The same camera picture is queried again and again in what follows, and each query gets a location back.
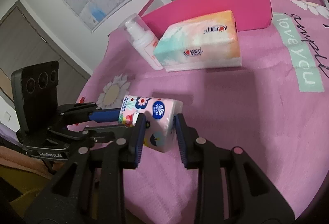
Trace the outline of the small pink tissue pack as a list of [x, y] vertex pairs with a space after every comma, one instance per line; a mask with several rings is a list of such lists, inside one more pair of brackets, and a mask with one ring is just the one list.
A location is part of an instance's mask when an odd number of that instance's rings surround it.
[[119, 123], [134, 126], [139, 114], [144, 114], [144, 145], [165, 153], [175, 142], [175, 116], [180, 114], [182, 109], [183, 102], [178, 100], [126, 95], [120, 109]]

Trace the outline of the white pump bottle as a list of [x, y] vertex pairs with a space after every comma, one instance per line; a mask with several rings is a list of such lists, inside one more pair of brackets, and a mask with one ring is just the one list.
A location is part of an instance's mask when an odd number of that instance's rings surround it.
[[134, 13], [126, 18], [119, 25], [118, 29], [123, 31], [125, 38], [152, 69], [156, 71], [163, 69], [163, 66], [154, 55], [154, 50], [158, 44], [158, 38], [138, 14]]

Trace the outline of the pink printed bedsheet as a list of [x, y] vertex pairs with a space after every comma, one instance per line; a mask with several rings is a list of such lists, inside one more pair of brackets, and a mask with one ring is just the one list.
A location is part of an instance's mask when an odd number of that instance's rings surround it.
[[239, 68], [155, 71], [112, 33], [78, 101], [105, 108], [114, 85], [112, 107], [125, 94], [182, 101], [199, 136], [242, 147], [300, 216], [328, 172], [328, 7], [324, 0], [271, 3], [269, 27], [239, 33]]

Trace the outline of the grey wooden door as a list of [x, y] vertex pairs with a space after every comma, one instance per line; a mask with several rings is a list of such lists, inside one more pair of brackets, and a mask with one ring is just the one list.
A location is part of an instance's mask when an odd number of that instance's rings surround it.
[[1, 91], [13, 106], [11, 74], [23, 67], [57, 60], [60, 105], [76, 102], [90, 75], [36, 23], [20, 1], [1, 18]]

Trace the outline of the pastel tissue pack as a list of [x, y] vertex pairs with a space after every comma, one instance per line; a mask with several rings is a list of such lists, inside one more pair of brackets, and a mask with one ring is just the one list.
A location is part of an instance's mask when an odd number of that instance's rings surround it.
[[172, 24], [154, 55], [167, 72], [241, 66], [233, 12], [211, 13]]

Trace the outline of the pink storage box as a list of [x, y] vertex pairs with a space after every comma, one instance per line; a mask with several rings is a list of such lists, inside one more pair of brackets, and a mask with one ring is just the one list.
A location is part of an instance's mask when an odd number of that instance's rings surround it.
[[139, 16], [161, 37], [174, 23], [227, 10], [232, 11], [238, 31], [266, 28], [272, 21], [270, 0], [149, 0]]

